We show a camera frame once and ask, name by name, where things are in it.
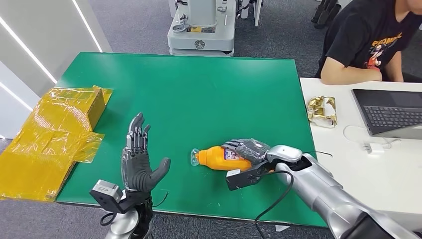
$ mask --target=humanoid robot hand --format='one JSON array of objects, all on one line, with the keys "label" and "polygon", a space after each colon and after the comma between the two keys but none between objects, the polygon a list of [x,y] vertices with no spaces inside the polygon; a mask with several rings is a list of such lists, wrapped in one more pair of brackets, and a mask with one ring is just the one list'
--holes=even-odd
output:
[{"label": "humanoid robot hand", "polygon": [[145,119],[138,113],[129,125],[126,147],[121,157],[121,175],[126,190],[150,193],[170,169],[170,159],[163,158],[160,166],[152,171],[148,154],[148,131],[142,129]]},{"label": "humanoid robot hand", "polygon": [[222,147],[230,149],[240,157],[249,160],[252,165],[257,165],[263,162],[265,154],[271,148],[267,144],[259,142],[253,138],[232,139],[224,143]]}]

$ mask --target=printed graphic on shirt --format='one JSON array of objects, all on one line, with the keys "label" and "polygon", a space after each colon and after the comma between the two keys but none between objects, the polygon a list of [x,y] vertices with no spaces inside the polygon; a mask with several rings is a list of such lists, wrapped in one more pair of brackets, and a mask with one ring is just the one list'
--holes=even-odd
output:
[{"label": "printed graphic on shirt", "polygon": [[379,60],[379,58],[388,48],[396,44],[400,38],[402,38],[402,32],[400,32],[395,37],[387,37],[382,40],[373,41],[371,48],[369,49],[371,56],[369,57],[368,61],[365,62],[366,68],[380,70],[379,66],[382,62]]}]

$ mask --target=yellow plastic bag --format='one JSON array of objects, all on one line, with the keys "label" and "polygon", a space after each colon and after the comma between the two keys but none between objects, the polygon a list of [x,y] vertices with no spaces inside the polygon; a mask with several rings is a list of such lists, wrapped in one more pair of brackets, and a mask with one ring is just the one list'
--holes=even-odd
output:
[{"label": "yellow plastic bag", "polygon": [[54,201],[75,162],[91,163],[104,137],[92,132],[111,89],[53,88],[0,155],[0,198]]}]

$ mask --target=person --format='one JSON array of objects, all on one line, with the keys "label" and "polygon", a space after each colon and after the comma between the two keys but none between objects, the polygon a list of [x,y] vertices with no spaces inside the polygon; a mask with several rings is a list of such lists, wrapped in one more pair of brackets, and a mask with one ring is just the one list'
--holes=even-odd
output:
[{"label": "person", "polygon": [[353,0],[325,35],[316,78],[324,84],[421,82],[402,73],[402,51],[422,24],[422,0]]}]

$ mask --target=orange bottle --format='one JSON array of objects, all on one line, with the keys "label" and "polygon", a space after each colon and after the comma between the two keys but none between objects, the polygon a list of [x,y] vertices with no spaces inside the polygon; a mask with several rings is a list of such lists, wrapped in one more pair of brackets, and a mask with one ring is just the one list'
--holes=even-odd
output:
[{"label": "orange bottle", "polygon": [[211,169],[224,171],[234,169],[245,171],[251,167],[251,163],[248,160],[220,146],[201,151],[194,148],[191,152],[191,164],[192,166],[205,165]]}]

